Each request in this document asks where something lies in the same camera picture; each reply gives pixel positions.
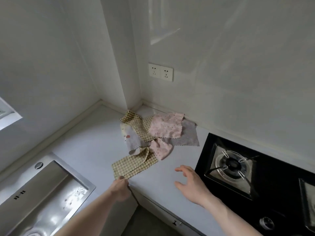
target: floor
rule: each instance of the floor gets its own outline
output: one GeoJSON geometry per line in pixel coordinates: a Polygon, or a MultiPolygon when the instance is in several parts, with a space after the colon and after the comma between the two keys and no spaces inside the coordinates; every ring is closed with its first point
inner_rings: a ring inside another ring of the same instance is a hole
{"type": "Polygon", "coordinates": [[[121,236],[180,236],[149,211],[138,206],[121,236]]]}

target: sink rim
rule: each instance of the sink rim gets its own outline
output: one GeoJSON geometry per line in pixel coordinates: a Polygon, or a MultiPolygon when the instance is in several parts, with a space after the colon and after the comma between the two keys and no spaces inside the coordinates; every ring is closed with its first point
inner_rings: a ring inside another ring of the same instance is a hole
{"type": "Polygon", "coordinates": [[[57,226],[57,228],[50,234],[54,235],[62,226],[64,226],[69,219],[75,214],[75,212],[81,207],[84,201],[89,197],[89,195],[95,190],[96,186],[92,184],[88,179],[74,170],[71,166],[65,163],[53,152],[46,154],[44,157],[34,161],[26,170],[21,172],[20,170],[15,171],[9,175],[5,180],[0,182],[0,205],[3,204],[9,197],[11,197],[17,190],[24,186],[30,179],[32,179],[36,174],[43,170],[50,162],[57,163],[61,168],[66,170],[69,174],[73,176],[81,185],[83,185],[87,192],[85,195],[77,202],[76,206],[66,215],[62,222],[57,226]],[[38,162],[42,162],[43,166],[39,169],[35,168],[38,162]]]}

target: pink cloth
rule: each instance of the pink cloth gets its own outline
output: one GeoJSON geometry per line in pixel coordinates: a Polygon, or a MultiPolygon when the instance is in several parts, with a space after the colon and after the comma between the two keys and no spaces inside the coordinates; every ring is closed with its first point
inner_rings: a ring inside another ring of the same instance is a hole
{"type": "Polygon", "coordinates": [[[173,146],[171,144],[167,144],[163,142],[160,138],[154,139],[151,142],[150,149],[154,152],[155,157],[158,160],[163,160],[165,157],[169,155],[173,146]]]}
{"type": "Polygon", "coordinates": [[[149,134],[160,138],[180,138],[184,114],[155,114],[149,129],[149,134]]]}

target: person's left hand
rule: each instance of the person's left hand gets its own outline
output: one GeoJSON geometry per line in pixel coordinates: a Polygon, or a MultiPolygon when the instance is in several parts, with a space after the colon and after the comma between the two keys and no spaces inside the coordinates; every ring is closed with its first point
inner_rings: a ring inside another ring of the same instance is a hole
{"type": "Polygon", "coordinates": [[[127,188],[129,182],[123,176],[118,177],[117,180],[114,180],[108,190],[115,194],[117,201],[124,201],[129,198],[131,192],[127,188]]]}

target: double wall socket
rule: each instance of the double wall socket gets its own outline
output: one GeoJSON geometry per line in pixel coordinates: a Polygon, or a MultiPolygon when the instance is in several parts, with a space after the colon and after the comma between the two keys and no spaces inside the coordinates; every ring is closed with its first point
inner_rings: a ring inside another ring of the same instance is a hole
{"type": "Polygon", "coordinates": [[[149,75],[151,77],[160,78],[172,82],[173,71],[174,71],[173,68],[149,63],[149,75]]]}

